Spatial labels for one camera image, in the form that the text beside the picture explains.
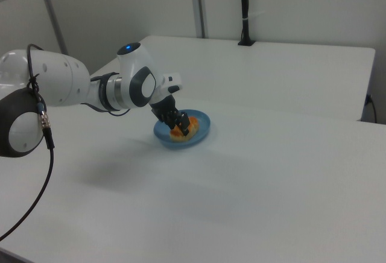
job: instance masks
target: white desk surface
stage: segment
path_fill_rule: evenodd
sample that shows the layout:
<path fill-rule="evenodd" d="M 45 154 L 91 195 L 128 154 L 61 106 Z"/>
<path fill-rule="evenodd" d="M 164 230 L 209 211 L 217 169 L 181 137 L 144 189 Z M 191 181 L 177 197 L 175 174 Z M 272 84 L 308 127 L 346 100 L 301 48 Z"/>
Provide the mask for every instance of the white desk surface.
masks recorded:
<path fill-rule="evenodd" d="M 386 128 L 189 100 L 212 127 L 164 148 L 150 107 L 51 108 L 52 179 L 0 247 L 33 262 L 386 261 Z M 41 144 L 0 158 L 0 233 L 48 169 Z"/>
<path fill-rule="evenodd" d="M 374 49 L 149 36 L 160 72 L 182 75 L 182 97 L 356 121 Z M 113 60 L 101 72 L 119 72 Z"/>

